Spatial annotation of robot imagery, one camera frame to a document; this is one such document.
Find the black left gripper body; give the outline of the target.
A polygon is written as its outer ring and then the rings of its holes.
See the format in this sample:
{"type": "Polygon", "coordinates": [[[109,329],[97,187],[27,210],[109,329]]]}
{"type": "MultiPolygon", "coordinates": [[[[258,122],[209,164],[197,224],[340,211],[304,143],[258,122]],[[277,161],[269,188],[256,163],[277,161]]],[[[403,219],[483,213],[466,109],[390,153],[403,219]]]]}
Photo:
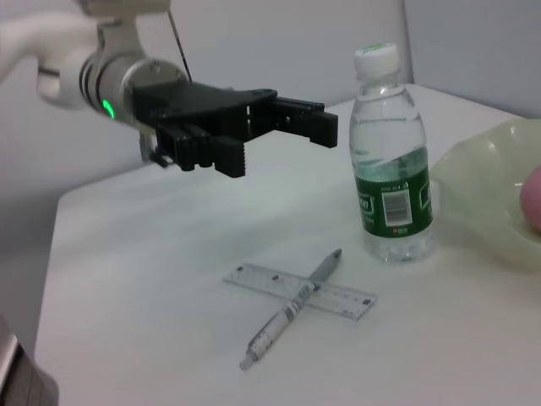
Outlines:
{"type": "Polygon", "coordinates": [[[134,116],[153,128],[159,144],[168,131],[194,125],[211,136],[250,140],[248,110],[277,97],[272,89],[235,91],[198,82],[174,81],[138,86],[132,96],[134,116]]]}

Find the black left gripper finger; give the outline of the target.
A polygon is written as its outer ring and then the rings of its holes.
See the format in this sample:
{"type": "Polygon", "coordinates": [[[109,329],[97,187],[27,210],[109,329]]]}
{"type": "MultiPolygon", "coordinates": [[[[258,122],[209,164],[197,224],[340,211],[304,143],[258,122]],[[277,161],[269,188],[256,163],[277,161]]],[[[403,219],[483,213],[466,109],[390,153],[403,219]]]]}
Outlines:
{"type": "Polygon", "coordinates": [[[277,97],[276,130],[334,148],[337,146],[338,116],[326,112],[323,103],[277,97]]]}
{"type": "Polygon", "coordinates": [[[227,136],[213,136],[194,124],[159,124],[156,129],[156,164],[175,164],[182,171],[213,167],[229,178],[246,173],[244,143],[227,136]]]}

